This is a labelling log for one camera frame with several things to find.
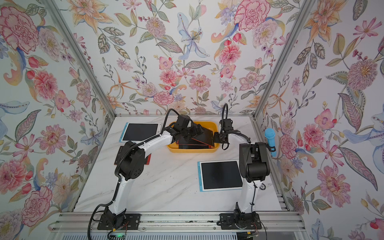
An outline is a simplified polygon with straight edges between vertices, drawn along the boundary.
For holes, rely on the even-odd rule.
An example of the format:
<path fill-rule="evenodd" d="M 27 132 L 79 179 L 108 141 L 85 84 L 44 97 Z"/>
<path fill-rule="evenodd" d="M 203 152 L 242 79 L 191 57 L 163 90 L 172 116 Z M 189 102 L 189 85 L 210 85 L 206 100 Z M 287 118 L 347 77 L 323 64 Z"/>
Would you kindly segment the red writing tablet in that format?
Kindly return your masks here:
<path fill-rule="evenodd" d="M 182 130 L 182 137 L 177 141 L 178 145 L 213 148 L 214 133 L 201 126 L 189 127 L 186 130 Z"/>
<path fill-rule="evenodd" d="M 179 149 L 183 150 L 200 150 L 200 149 L 211 149 L 210 145 L 186 145 L 186 144 L 181 144 L 178 145 Z"/>
<path fill-rule="evenodd" d="M 145 163 L 145 165 L 149 165 L 149 164 L 150 164 L 150 161 L 151 161 L 151 154 L 149 154 L 149 155 L 146 157 L 146 163 Z"/>

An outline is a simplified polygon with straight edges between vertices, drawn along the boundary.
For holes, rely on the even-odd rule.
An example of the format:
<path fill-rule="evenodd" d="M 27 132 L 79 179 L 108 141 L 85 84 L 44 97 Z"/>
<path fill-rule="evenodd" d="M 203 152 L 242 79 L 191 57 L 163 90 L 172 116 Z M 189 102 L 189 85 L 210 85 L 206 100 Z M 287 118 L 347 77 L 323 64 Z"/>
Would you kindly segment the blue-edged writing tablet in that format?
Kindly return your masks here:
<path fill-rule="evenodd" d="M 243 186 L 237 161 L 206 161 L 197 166 L 201 192 L 240 190 Z"/>
<path fill-rule="evenodd" d="M 160 133 L 161 123 L 126 123 L 119 142 L 141 142 Z"/>

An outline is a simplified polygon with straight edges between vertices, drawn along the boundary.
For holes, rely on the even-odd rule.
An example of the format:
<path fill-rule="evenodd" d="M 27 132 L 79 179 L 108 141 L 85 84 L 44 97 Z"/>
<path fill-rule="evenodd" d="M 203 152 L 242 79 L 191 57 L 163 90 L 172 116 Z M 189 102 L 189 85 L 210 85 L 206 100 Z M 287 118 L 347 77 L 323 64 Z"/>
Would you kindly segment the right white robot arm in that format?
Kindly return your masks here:
<path fill-rule="evenodd" d="M 240 200 L 234 210 L 234 222 L 237 225 L 255 223 L 256 196 L 270 174 L 269 146 L 263 142 L 253 143 L 251 138 L 234 129 L 231 119 L 222 119 L 220 131 L 214 133 L 214 142 L 229 145 L 231 140 L 239 143 L 239 170 L 243 178 Z"/>

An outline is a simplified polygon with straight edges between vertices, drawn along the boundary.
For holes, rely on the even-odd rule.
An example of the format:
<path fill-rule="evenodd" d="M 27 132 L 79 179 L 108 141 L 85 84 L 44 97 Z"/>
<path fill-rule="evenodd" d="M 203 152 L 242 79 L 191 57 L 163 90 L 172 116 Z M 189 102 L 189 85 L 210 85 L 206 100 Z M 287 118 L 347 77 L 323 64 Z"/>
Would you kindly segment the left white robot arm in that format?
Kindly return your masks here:
<path fill-rule="evenodd" d="M 139 143 L 127 142 L 117 155 L 115 176 L 118 183 L 112 200 L 106 205 L 103 215 L 111 225 L 120 226 L 126 214 L 124 200 L 128 197 L 134 179 L 138 178 L 144 170 L 147 157 L 159 148 L 168 146 L 181 139 L 201 140 L 210 143 L 213 132 L 202 125 L 194 123 L 187 115 L 178 115 L 175 123 L 163 126 L 159 134 L 145 139 Z"/>

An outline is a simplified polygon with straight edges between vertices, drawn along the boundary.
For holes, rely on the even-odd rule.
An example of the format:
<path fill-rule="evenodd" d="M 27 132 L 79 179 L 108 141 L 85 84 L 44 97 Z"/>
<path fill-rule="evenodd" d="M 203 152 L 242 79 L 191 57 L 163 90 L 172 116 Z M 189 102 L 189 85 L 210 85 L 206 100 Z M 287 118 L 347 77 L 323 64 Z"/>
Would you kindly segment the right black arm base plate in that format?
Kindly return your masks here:
<path fill-rule="evenodd" d="M 219 215 L 219 221 L 217 225 L 221 227 L 222 230 L 261 230 L 262 224 L 260 217 L 256 212 L 248 214 L 240 214 L 236 216 L 234 213 L 225 214 L 222 213 Z"/>

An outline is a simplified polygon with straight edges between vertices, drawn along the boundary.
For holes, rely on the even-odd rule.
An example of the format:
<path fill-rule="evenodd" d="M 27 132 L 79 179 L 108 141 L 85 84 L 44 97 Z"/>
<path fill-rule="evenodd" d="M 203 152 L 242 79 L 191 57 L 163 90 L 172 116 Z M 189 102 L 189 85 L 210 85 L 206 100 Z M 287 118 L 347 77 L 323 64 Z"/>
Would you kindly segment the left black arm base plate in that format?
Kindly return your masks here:
<path fill-rule="evenodd" d="M 125 214 L 117 217 L 108 217 L 102 214 L 97 230 L 138 230 L 141 214 Z"/>

